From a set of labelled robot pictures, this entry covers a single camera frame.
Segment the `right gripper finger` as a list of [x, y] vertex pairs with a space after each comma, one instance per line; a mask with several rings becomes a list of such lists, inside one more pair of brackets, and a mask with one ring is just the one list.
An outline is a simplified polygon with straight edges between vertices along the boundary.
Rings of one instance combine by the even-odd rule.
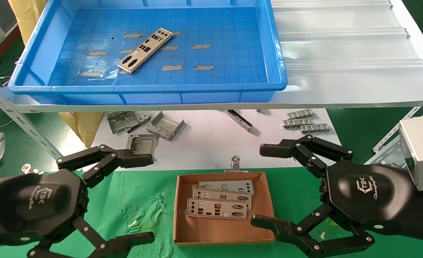
[[295, 224], [285, 219], [263, 215], [253, 215], [251, 225], [272, 231], [276, 241], [295, 245], [309, 258], [326, 258], [365, 251], [374, 244], [374, 238], [357, 223], [346, 223], [352, 236], [317, 241], [310, 232], [330, 215], [335, 215], [329, 204], [322, 204], [311, 214]]
[[260, 155], [277, 158], [292, 157], [316, 178], [324, 178], [327, 165], [318, 156], [335, 162], [351, 161], [354, 151], [308, 134], [300, 139], [282, 139], [277, 145], [262, 144]]

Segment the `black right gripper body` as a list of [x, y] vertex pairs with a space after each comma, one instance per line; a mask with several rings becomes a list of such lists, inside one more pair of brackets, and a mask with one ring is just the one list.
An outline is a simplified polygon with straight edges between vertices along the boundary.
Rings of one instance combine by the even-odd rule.
[[423, 191], [404, 169], [342, 160], [326, 169], [322, 186], [331, 218], [344, 229], [423, 240]]

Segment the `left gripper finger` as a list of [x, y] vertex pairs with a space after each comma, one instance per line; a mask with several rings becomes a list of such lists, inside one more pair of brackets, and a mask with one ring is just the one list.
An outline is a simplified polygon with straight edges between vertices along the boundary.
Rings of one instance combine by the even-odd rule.
[[[131, 249], [136, 245], [144, 245], [154, 242], [155, 235], [152, 232], [118, 236], [105, 241], [82, 217], [73, 220], [72, 225], [94, 247], [95, 250], [89, 258], [126, 258]], [[50, 251], [53, 241], [44, 238], [28, 253], [28, 258], [69, 258], [70, 256]]]
[[113, 149], [106, 145], [92, 147], [56, 160], [59, 169], [75, 171], [89, 165], [93, 167], [82, 175], [88, 188], [98, 185], [117, 168], [141, 168], [154, 163], [151, 154], [133, 154], [129, 149]]

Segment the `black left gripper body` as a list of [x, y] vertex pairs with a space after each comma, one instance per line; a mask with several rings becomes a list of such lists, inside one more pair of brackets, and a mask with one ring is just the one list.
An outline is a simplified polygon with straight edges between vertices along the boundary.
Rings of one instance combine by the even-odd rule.
[[87, 195], [83, 181], [65, 169], [0, 178], [0, 245], [64, 240], [87, 212]]

